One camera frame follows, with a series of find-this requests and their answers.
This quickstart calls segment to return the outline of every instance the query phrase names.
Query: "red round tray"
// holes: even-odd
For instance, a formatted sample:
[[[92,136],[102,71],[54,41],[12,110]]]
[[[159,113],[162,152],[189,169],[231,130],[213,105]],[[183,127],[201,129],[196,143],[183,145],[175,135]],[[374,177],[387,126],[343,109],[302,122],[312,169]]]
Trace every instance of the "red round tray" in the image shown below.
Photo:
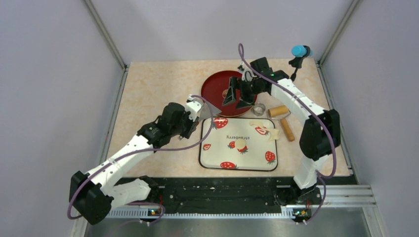
[[[207,99],[211,104],[216,106],[221,112],[218,114],[223,117],[237,117],[240,116],[251,109],[251,107],[236,109],[239,99],[236,100],[233,104],[223,106],[222,102],[227,94],[227,89],[230,84],[230,77],[241,78],[242,74],[236,71],[221,71],[215,74],[212,74],[204,82],[201,88],[201,95]],[[240,91],[236,90],[237,98],[240,97]]]

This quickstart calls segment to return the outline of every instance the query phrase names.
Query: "marble countertop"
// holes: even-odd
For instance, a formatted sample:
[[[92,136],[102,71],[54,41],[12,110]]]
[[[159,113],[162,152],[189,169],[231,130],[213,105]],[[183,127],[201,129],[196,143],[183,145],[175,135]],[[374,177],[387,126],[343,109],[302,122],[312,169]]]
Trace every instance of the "marble countertop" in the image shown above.
[[[293,68],[288,65],[289,59],[268,59],[273,70],[283,70],[289,75]],[[189,94],[200,94],[204,81],[212,74],[235,70],[239,60],[206,60],[206,61],[173,61],[173,62],[133,62],[129,67],[124,92],[108,157],[121,149],[139,130],[142,125],[154,121],[169,102],[185,104]],[[318,105],[328,108],[320,77],[314,59],[305,59],[298,70],[295,85]],[[267,93],[260,94],[257,102],[273,108],[282,105]],[[250,111],[242,115],[244,118],[256,118]],[[255,177],[255,176],[294,176],[303,154],[298,141],[302,125],[295,116],[290,115],[288,123],[294,132],[295,141],[288,142],[281,130],[278,145],[278,168],[274,171],[240,171],[206,169],[198,162],[199,146],[179,152],[157,152],[142,160],[133,167],[125,177]],[[165,148],[180,148],[192,145],[201,137],[200,129],[195,131],[189,140],[172,139]],[[348,176],[346,161],[341,147],[336,149],[336,175]],[[322,173],[330,174],[332,158],[326,162]]]

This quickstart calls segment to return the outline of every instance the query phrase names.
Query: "strawberry tray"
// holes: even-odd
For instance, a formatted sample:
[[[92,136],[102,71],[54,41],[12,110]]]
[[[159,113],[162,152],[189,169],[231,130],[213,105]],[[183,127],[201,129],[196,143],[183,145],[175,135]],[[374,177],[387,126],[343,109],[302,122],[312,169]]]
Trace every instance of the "strawberry tray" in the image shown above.
[[[204,168],[272,171],[278,166],[276,141],[268,141],[269,132],[251,126],[262,122],[265,128],[275,128],[263,118],[214,118],[212,131],[200,146],[199,163]],[[206,134],[211,119],[202,122],[201,137]]]

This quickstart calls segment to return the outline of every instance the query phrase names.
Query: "blue object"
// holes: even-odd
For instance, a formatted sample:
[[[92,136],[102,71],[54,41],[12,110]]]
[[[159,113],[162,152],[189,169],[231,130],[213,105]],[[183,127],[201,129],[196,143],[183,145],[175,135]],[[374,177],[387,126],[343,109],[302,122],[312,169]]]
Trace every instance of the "blue object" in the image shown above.
[[[307,53],[307,49],[303,45],[296,45],[291,49],[291,53],[295,57],[300,58]]]

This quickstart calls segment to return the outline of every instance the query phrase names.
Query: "white cable tie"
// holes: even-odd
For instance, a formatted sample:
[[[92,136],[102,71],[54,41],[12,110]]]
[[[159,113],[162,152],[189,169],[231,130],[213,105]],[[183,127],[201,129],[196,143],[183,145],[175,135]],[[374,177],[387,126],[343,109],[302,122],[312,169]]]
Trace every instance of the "white cable tie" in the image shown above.
[[[109,161],[109,163],[111,163],[111,164],[113,164],[113,165],[115,165],[115,164],[116,164],[115,159],[114,159],[114,158],[112,158],[112,157],[108,158],[108,161]]]
[[[296,105],[296,101],[297,101],[297,98],[298,98],[298,94],[294,94],[294,95],[292,95],[291,96],[291,105],[292,105],[292,109],[294,109],[294,107],[295,106],[297,106],[297,107],[299,107],[298,105]]]
[[[291,96],[292,97],[291,99],[294,99],[294,102],[295,102],[297,99],[301,99],[304,96],[305,96],[304,93],[298,92],[298,93],[295,93],[293,96]]]

